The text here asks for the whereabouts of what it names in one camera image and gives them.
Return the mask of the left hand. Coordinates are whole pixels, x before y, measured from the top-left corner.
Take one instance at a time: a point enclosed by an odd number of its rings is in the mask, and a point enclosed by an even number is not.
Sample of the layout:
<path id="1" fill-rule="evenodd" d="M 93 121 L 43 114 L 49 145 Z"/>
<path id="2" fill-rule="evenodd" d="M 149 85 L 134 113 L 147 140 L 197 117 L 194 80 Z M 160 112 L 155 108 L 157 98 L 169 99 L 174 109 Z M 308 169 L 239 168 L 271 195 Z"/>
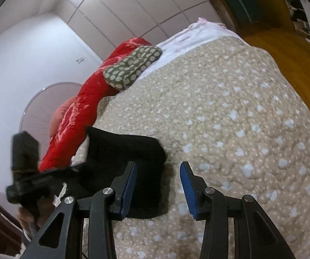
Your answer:
<path id="1" fill-rule="evenodd" d="M 38 230 L 55 210 L 57 199 L 56 195 L 52 195 L 49 198 L 42 197 L 37 203 L 38 216 L 34 216 L 22 206 L 18 208 L 17 219 L 28 238 L 35 236 L 36 232 L 32 231 L 33 228 L 35 227 Z"/>

